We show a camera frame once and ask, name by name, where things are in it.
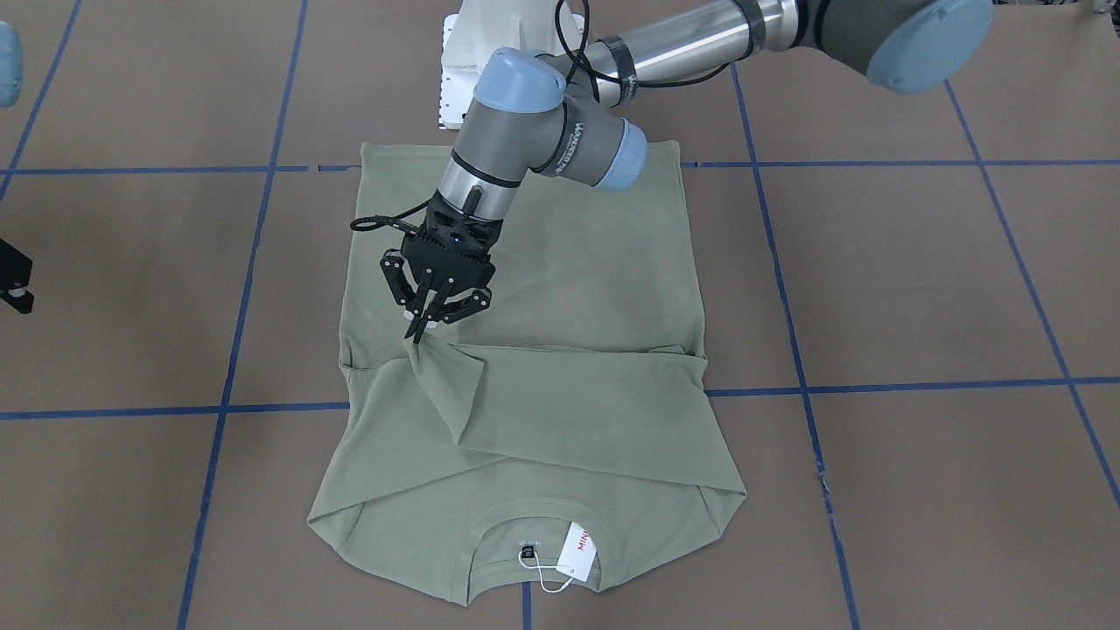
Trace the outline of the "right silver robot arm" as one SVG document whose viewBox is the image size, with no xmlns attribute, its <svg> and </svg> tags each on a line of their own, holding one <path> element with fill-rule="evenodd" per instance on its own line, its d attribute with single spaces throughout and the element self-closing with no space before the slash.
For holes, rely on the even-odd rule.
<svg viewBox="0 0 1120 630">
<path fill-rule="evenodd" d="M 24 43 L 13 25 L 1 21 L 1 108 L 12 106 L 24 93 Z M 32 312 L 32 259 L 1 240 L 1 299 L 13 311 Z"/>
</svg>

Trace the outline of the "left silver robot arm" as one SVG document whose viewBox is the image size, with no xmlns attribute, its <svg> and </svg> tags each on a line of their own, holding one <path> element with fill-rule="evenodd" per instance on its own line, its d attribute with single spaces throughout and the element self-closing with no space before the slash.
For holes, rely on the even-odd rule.
<svg viewBox="0 0 1120 630">
<path fill-rule="evenodd" d="M 353 220 L 402 232 L 381 259 L 403 307 L 405 339 L 469 318 L 492 300 L 491 248 L 528 174 L 627 189 L 647 161 L 640 127 L 613 115 L 652 89 L 704 82 L 764 50 L 809 47 L 899 93 L 936 87 L 991 30 L 991 1 L 712 1 L 560 52 L 508 47 L 489 56 L 423 222 L 408 213 Z"/>
</svg>

